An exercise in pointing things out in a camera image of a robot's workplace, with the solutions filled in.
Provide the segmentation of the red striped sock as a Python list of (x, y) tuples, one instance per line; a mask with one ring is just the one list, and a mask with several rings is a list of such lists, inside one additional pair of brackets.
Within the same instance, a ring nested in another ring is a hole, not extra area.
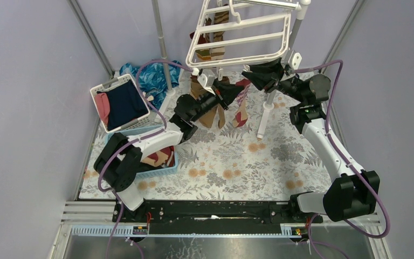
[(243, 90), (238, 94), (236, 98), (236, 101), (238, 103), (238, 109), (232, 122), (234, 128), (244, 126), (248, 120), (248, 114), (246, 111), (246, 97), (250, 85), (251, 82), (248, 79), (242, 79), (236, 83), (236, 86), (242, 86)]

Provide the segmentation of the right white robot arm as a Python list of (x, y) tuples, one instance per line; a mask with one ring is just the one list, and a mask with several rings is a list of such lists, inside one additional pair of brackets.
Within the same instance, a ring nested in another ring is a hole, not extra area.
[(312, 145), (332, 182), (324, 193), (292, 195), (288, 217), (301, 222), (309, 213), (318, 213), (337, 222), (372, 214), (376, 207), (383, 208), (378, 196), (380, 177), (375, 171), (366, 171), (347, 152), (329, 124), (330, 109), (322, 107), (334, 94), (337, 81), (320, 73), (300, 79), (299, 74), (306, 72), (309, 69), (283, 66), (279, 59), (251, 65), (242, 72), (258, 90), (279, 91), (299, 102), (290, 108), (291, 123)]

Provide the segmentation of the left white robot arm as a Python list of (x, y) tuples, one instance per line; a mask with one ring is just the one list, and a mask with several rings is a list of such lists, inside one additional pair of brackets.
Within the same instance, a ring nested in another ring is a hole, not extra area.
[(243, 85), (215, 80), (212, 93), (206, 92), (198, 98), (190, 94), (179, 96), (174, 115), (164, 126), (128, 137), (122, 133), (112, 134), (94, 163), (94, 169), (99, 173), (99, 189), (102, 188), (102, 180), (106, 180), (125, 208), (125, 215), (134, 222), (141, 221), (146, 208), (134, 182), (141, 161), (166, 147), (188, 141), (197, 131), (195, 121), (218, 105), (227, 109), (244, 88)]

